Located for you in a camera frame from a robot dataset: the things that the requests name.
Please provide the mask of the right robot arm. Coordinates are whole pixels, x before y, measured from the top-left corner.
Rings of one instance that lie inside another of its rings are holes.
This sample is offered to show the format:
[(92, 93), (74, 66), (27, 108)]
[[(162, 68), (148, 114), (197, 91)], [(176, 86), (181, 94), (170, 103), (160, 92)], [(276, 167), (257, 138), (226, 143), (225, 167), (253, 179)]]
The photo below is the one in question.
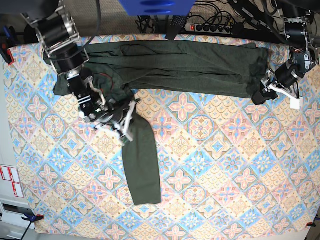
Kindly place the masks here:
[(80, 117), (86, 122), (96, 122), (97, 129), (109, 125), (120, 136), (129, 134), (136, 101), (107, 99), (102, 90), (94, 86), (93, 73), (85, 67), (89, 55), (85, 46), (77, 45), (80, 34), (64, 2), (30, 0), (28, 3), (31, 9), (22, 15), (35, 29), (50, 64), (66, 78), (68, 90), (78, 100)]

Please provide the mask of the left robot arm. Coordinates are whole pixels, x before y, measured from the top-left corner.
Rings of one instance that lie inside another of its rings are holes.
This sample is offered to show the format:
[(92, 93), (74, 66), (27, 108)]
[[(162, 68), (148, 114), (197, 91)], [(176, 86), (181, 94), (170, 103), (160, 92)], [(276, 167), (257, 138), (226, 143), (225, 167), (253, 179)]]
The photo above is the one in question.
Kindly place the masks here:
[[(268, 69), (260, 81), (260, 89), (252, 95), (255, 105), (262, 105), (268, 100), (275, 100), (278, 94), (290, 99), (290, 108), (299, 110), (303, 105), (299, 81), (306, 73), (320, 64), (319, 44), (311, 32), (312, 14), (320, 11), (318, 0), (276, 0), (272, 12), (267, 1), (262, 0), (266, 22), (270, 30), (285, 45), (289, 46), (290, 59), (277, 70)], [(279, 12), (284, 24), (284, 34), (280, 34), (271, 23), (270, 17)]]

